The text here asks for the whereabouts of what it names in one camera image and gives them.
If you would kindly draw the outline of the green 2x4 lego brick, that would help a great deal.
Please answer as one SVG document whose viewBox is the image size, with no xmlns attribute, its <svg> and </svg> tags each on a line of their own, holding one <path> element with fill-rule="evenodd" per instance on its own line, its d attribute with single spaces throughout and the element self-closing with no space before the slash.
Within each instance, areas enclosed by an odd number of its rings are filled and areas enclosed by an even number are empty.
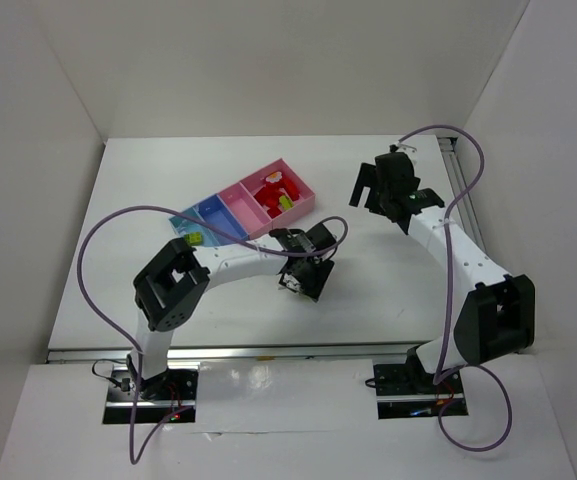
<svg viewBox="0 0 577 480">
<path fill-rule="evenodd" d="M 278 202 L 279 202 L 280 209 L 282 211 L 287 211 L 287 210 L 290 210 L 294 207 L 294 203 L 286 195 L 280 196 Z"/>
</svg>

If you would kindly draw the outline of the red lego with side studs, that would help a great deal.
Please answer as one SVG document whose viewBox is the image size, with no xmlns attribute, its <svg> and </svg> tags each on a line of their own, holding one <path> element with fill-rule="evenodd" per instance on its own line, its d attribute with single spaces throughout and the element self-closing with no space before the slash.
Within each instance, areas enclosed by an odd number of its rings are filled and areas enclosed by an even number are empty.
<svg viewBox="0 0 577 480">
<path fill-rule="evenodd" d="M 283 181 L 283 189 L 285 190 L 286 194 L 290 197 L 292 201 L 296 201 L 300 196 L 298 187 L 290 179 L 285 179 Z"/>
</svg>

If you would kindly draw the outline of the red 2x4 lego brick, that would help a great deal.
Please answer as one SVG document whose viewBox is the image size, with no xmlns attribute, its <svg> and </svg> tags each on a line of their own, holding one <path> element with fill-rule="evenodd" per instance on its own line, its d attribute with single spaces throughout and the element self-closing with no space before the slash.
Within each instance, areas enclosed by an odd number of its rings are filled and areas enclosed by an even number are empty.
<svg viewBox="0 0 577 480">
<path fill-rule="evenodd" d="M 279 205 L 278 200 L 282 195 L 284 195 L 284 192 L 281 188 L 264 185 L 254 194 L 254 198 L 260 205 L 269 208 Z"/>
</svg>

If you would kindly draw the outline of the red curved decorated lego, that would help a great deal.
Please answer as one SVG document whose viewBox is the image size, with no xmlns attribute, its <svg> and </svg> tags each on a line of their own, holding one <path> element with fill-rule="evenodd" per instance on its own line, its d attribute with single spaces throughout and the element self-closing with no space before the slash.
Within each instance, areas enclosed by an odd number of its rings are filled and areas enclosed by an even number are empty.
<svg viewBox="0 0 577 480">
<path fill-rule="evenodd" d="M 269 174 L 265 179 L 264 179 L 266 184 L 280 184 L 282 182 L 282 172 L 281 171 L 275 171 L 271 174 Z"/>
</svg>

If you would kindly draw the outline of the green curved lego upside-down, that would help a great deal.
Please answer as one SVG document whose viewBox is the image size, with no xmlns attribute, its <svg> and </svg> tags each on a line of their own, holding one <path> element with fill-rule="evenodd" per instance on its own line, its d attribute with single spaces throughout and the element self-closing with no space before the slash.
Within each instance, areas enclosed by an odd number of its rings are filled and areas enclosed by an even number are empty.
<svg viewBox="0 0 577 480">
<path fill-rule="evenodd" d="M 204 236 L 201 232 L 190 232 L 184 234 L 183 239 L 189 246 L 201 246 L 204 244 Z"/>
</svg>

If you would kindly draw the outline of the red curved lego brick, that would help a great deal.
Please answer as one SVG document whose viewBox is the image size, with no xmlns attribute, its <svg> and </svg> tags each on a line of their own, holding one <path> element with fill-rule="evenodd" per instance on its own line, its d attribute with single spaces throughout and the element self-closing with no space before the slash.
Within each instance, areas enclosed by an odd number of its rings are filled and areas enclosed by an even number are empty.
<svg viewBox="0 0 577 480">
<path fill-rule="evenodd" d="M 268 208 L 267 213 L 271 218 L 276 218 L 284 212 L 281 205 L 271 206 Z"/>
</svg>

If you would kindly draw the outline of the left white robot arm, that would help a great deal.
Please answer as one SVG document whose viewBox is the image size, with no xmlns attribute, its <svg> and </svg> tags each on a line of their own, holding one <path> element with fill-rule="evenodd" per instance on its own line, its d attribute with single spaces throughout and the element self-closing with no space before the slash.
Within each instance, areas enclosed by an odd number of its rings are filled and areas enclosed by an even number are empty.
<svg viewBox="0 0 577 480">
<path fill-rule="evenodd" d="M 248 242 L 193 247 L 169 241 L 133 281 L 141 314 L 138 349 L 127 357 L 141 395 L 154 396 L 169 379 L 168 351 L 175 329 L 188 322 L 208 291 L 256 276 L 278 277 L 281 287 L 313 301 L 334 267 L 337 240 L 321 223 L 307 231 L 273 229 Z"/>
</svg>

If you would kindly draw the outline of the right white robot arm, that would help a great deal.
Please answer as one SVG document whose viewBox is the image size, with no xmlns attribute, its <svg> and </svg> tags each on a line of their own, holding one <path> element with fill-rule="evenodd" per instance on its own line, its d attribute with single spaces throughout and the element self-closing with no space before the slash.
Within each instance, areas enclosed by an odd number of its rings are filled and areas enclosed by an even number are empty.
<svg viewBox="0 0 577 480">
<path fill-rule="evenodd" d="M 412 160 L 403 152 L 364 163 L 350 203 L 397 224 L 447 274 L 450 321 L 439 338 L 408 350 L 405 367 L 415 381 L 467 365 L 478 366 L 533 345 L 535 286 L 491 260 L 454 223 L 441 197 L 421 188 Z"/>
</svg>

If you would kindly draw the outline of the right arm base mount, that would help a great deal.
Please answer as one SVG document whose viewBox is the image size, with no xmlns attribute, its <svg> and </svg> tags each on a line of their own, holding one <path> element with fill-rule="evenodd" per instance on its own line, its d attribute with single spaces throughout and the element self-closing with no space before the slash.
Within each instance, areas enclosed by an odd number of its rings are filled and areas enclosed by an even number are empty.
<svg viewBox="0 0 577 480">
<path fill-rule="evenodd" d="M 375 357 L 364 385 L 375 394 L 380 420 L 469 414 L 459 373 L 435 385 L 432 374 L 417 373 L 406 364 L 405 354 Z"/>
</svg>

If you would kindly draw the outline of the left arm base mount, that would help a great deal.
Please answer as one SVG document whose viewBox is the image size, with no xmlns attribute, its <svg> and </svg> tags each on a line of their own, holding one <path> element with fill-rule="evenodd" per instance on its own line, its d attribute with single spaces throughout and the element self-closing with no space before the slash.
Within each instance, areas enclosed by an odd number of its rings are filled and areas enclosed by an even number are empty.
<svg viewBox="0 0 577 480">
<path fill-rule="evenodd" d="M 108 389 L 102 423 L 128 425 L 136 387 L 125 365 L 118 360 L 101 359 L 91 366 L 93 376 L 104 380 Z M 199 380 L 197 366 L 171 368 L 160 386 L 142 387 L 136 407 L 136 424 L 157 424 L 167 415 L 171 424 L 194 423 Z"/>
</svg>

